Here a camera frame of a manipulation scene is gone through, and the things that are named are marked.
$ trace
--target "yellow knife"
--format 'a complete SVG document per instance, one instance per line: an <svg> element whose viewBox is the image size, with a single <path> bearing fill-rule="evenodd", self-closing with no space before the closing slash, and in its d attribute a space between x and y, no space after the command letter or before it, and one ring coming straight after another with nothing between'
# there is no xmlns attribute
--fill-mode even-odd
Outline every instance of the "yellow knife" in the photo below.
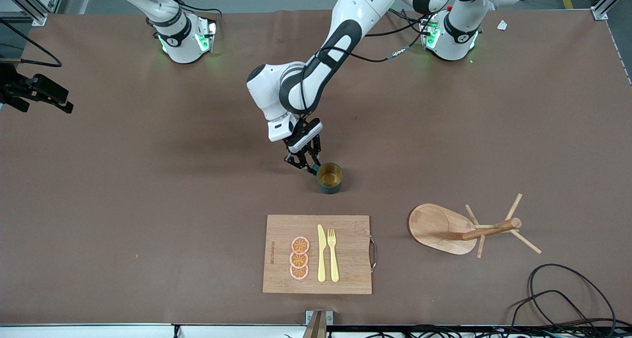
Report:
<svg viewBox="0 0 632 338"><path fill-rule="evenodd" d="M325 230L318 225L318 281L325 282L325 248L327 248L327 237Z"/></svg>

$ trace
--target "citrus slice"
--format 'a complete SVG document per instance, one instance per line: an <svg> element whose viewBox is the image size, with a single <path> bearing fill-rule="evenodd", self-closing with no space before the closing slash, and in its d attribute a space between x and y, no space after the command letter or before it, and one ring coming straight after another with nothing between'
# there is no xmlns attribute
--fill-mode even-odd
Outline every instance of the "citrus slice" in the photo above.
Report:
<svg viewBox="0 0 632 338"><path fill-rule="evenodd" d="M305 268L305 266L307 265L307 261L309 261L307 254L291 253L289 255L289 264L292 266L292 268Z"/></svg>
<svg viewBox="0 0 632 338"><path fill-rule="evenodd" d="M309 266L305 266L304 268L293 268L291 266L289 268L289 275L291 275L296 280L305 279L309 272L310 272Z"/></svg>
<svg viewBox="0 0 632 338"><path fill-rule="evenodd" d="M310 248L310 242L305 237L296 237L292 241L292 251L296 254L305 254Z"/></svg>

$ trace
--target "brown tabletop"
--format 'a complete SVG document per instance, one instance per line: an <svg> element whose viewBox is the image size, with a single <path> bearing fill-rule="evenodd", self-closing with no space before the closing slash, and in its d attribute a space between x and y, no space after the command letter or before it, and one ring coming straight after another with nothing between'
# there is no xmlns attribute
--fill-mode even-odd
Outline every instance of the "brown tabletop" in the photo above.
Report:
<svg viewBox="0 0 632 338"><path fill-rule="evenodd" d="M584 273L632 319L632 90L605 22L587 10L493 12L459 62L419 46L380 64L349 58L315 114L321 160L345 170L329 196L282 161L245 86L259 64L309 58L329 19L226 14L223 53L191 65L171 62L140 15L50 16L33 29L64 66L20 71L68 88L75 111L0 113L2 322L289 324L333 309L339 324L503 324L547 262ZM356 51L381 58L413 37ZM468 203L491 224L518 192L521 233L541 255L512 235L488 238L477 260L408 234L421 203L461 214ZM262 293L268 214L370 215L373 295ZM562 271L535 288L608 314ZM560 299L542 304L576 318ZM518 322L543 323L533 309Z"/></svg>

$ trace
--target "teal cup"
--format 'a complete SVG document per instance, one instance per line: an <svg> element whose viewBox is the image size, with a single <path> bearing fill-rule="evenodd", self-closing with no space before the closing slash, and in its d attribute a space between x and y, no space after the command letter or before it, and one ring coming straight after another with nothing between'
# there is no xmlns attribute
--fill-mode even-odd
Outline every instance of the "teal cup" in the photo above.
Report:
<svg viewBox="0 0 632 338"><path fill-rule="evenodd" d="M343 186L343 169L336 163L314 165L316 180L323 194L335 194Z"/></svg>

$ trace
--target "fork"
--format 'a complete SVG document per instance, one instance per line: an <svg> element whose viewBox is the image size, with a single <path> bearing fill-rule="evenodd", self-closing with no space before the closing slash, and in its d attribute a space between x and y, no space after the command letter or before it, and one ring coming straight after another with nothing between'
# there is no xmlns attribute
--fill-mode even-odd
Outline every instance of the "fork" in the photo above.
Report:
<svg viewBox="0 0 632 338"><path fill-rule="evenodd" d="M340 276L338 275L338 261L336 260L336 231L333 228L327 230L327 244L329 244L331 258L331 280L338 282Z"/></svg>

